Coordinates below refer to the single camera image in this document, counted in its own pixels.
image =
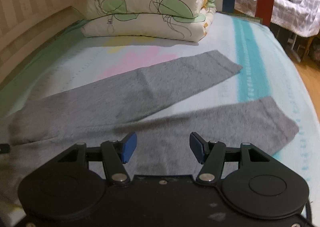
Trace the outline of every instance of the silver bolt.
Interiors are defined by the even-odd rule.
[[[214,175],[209,173],[203,173],[199,176],[199,179],[205,182],[211,182],[214,180]]]
[[[112,175],[112,180],[117,181],[117,182],[123,182],[125,180],[127,180],[127,175],[123,174],[123,173],[116,173]]]
[[[159,181],[159,184],[167,184],[168,182],[167,181],[165,181],[165,180],[160,180]]]

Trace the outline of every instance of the striped wallpaper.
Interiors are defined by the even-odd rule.
[[[38,39],[39,42],[33,43],[37,48],[51,35],[58,27],[63,27],[61,21],[64,18],[69,24],[77,20],[68,11],[73,0],[0,0],[0,82],[7,76],[10,69],[4,68],[7,62],[14,58],[13,68],[21,62],[22,56],[27,56],[30,41]]]

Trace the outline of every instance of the blue rubber tip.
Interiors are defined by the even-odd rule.
[[[190,134],[189,145],[198,162],[203,164],[205,159],[204,147],[193,134]]]
[[[137,134],[133,133],[128,137],[127,141],[123,145],[123,150],[121,153],[121,161],[122,163],[128,163],[134,150],[137,147]]]

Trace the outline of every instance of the bed sheet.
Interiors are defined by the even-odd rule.
[[[206,37],[198,43],[150,37],[85,38],[81,23],[65,31],[0,91],[0,117],[25,102],[79,87],[143,66],[217,49],[241,72],[145,120],[224,104],[272,96],[295,120],[299,133],[274,157],[300,174],[310,186],[314,224],[320,225],[320,126],[310,96],[288,56],[268,28],[216,14]],[[22,216],[17,207],[0,203],[6,220]]]

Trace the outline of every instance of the plaid tablecloth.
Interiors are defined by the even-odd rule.
[[[235,9],[255,15],[257,0],[236,0]],[[320,28],[320,0],[275,0],[271,21],[302,37],[316,35]]]

